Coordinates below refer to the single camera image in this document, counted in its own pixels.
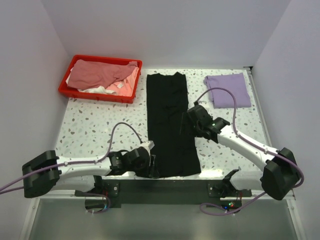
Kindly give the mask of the black t shirt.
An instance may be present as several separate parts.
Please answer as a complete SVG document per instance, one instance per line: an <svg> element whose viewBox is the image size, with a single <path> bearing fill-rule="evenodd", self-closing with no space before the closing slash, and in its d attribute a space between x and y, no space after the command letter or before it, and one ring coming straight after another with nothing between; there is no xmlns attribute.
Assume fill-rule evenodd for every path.
<svg viewBox="0 0 320 240"><path fill-rule="evenodd" d="M156 156L162 178L186 177L201 172L194 137L180 133L182 115L188 105L184 74L147 76L147 133L149 140L154 142L151 152Z"/></svg>

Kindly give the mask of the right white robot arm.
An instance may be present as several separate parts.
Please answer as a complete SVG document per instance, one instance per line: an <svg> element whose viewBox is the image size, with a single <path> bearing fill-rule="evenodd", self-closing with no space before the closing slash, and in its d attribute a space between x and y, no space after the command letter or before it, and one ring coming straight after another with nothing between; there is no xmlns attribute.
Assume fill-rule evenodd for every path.
<svg viewBox="0 0 320 240"><path fill-rule="evenodd" d="M292 151L285 147L277 150L248 137L227 120L210 116L199 104L182 114L180 133L230 148L258 167L258 171L238 168L228 173L215 187L221 197L233 197L243 190L258 190L282 200L302 180Z"/></svg>

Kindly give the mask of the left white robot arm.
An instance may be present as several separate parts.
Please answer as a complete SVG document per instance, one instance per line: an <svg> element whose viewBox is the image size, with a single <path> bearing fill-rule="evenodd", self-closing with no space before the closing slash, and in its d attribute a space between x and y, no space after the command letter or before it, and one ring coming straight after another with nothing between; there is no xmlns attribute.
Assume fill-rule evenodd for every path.
<svg viewBox="0 0 320 240"><path fill-rule="evenodd" d="M127 172L142 178L159 178L156 156L149 147L112 151L97 159L67 158L48 150L22 166L24 197L31 199L59 190L105 195L107 187L102 178Z"/></svg>

